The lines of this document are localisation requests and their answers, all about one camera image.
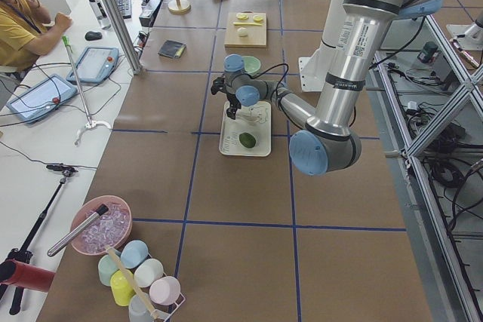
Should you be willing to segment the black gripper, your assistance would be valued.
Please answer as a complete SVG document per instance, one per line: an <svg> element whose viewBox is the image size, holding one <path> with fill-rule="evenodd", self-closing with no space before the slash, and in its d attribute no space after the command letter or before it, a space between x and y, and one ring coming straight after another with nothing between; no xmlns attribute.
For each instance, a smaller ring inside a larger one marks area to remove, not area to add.
<svg viewBox="0 0 483 322"><path fill-rule="evenodd" d="M226 115L228 118L235 120L236 109L240 109L242 105L235 94L227 93L226 97L229 101L229 108L226 109Z"/></svg>

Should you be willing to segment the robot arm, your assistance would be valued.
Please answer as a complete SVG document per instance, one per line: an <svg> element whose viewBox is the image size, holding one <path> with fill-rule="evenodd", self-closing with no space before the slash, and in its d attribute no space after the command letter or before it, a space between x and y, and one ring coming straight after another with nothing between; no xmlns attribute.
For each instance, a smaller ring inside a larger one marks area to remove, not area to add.
<svg viewBox="0 0 483 322"><path fill-rule="evenodd" d="M211 92L229 100L226 114L235 119L243 106L268 100L286 114L299 131L290 140L294 166L304 174L322 175L352 166L361 154L358 135L349 119L365 85L371 61L393 20L434 14L443 0L340 0L345 17L337 30L337 43L317 106L311 106L275 81L249 76L238 54L224 60L224 75Z"/></svg>

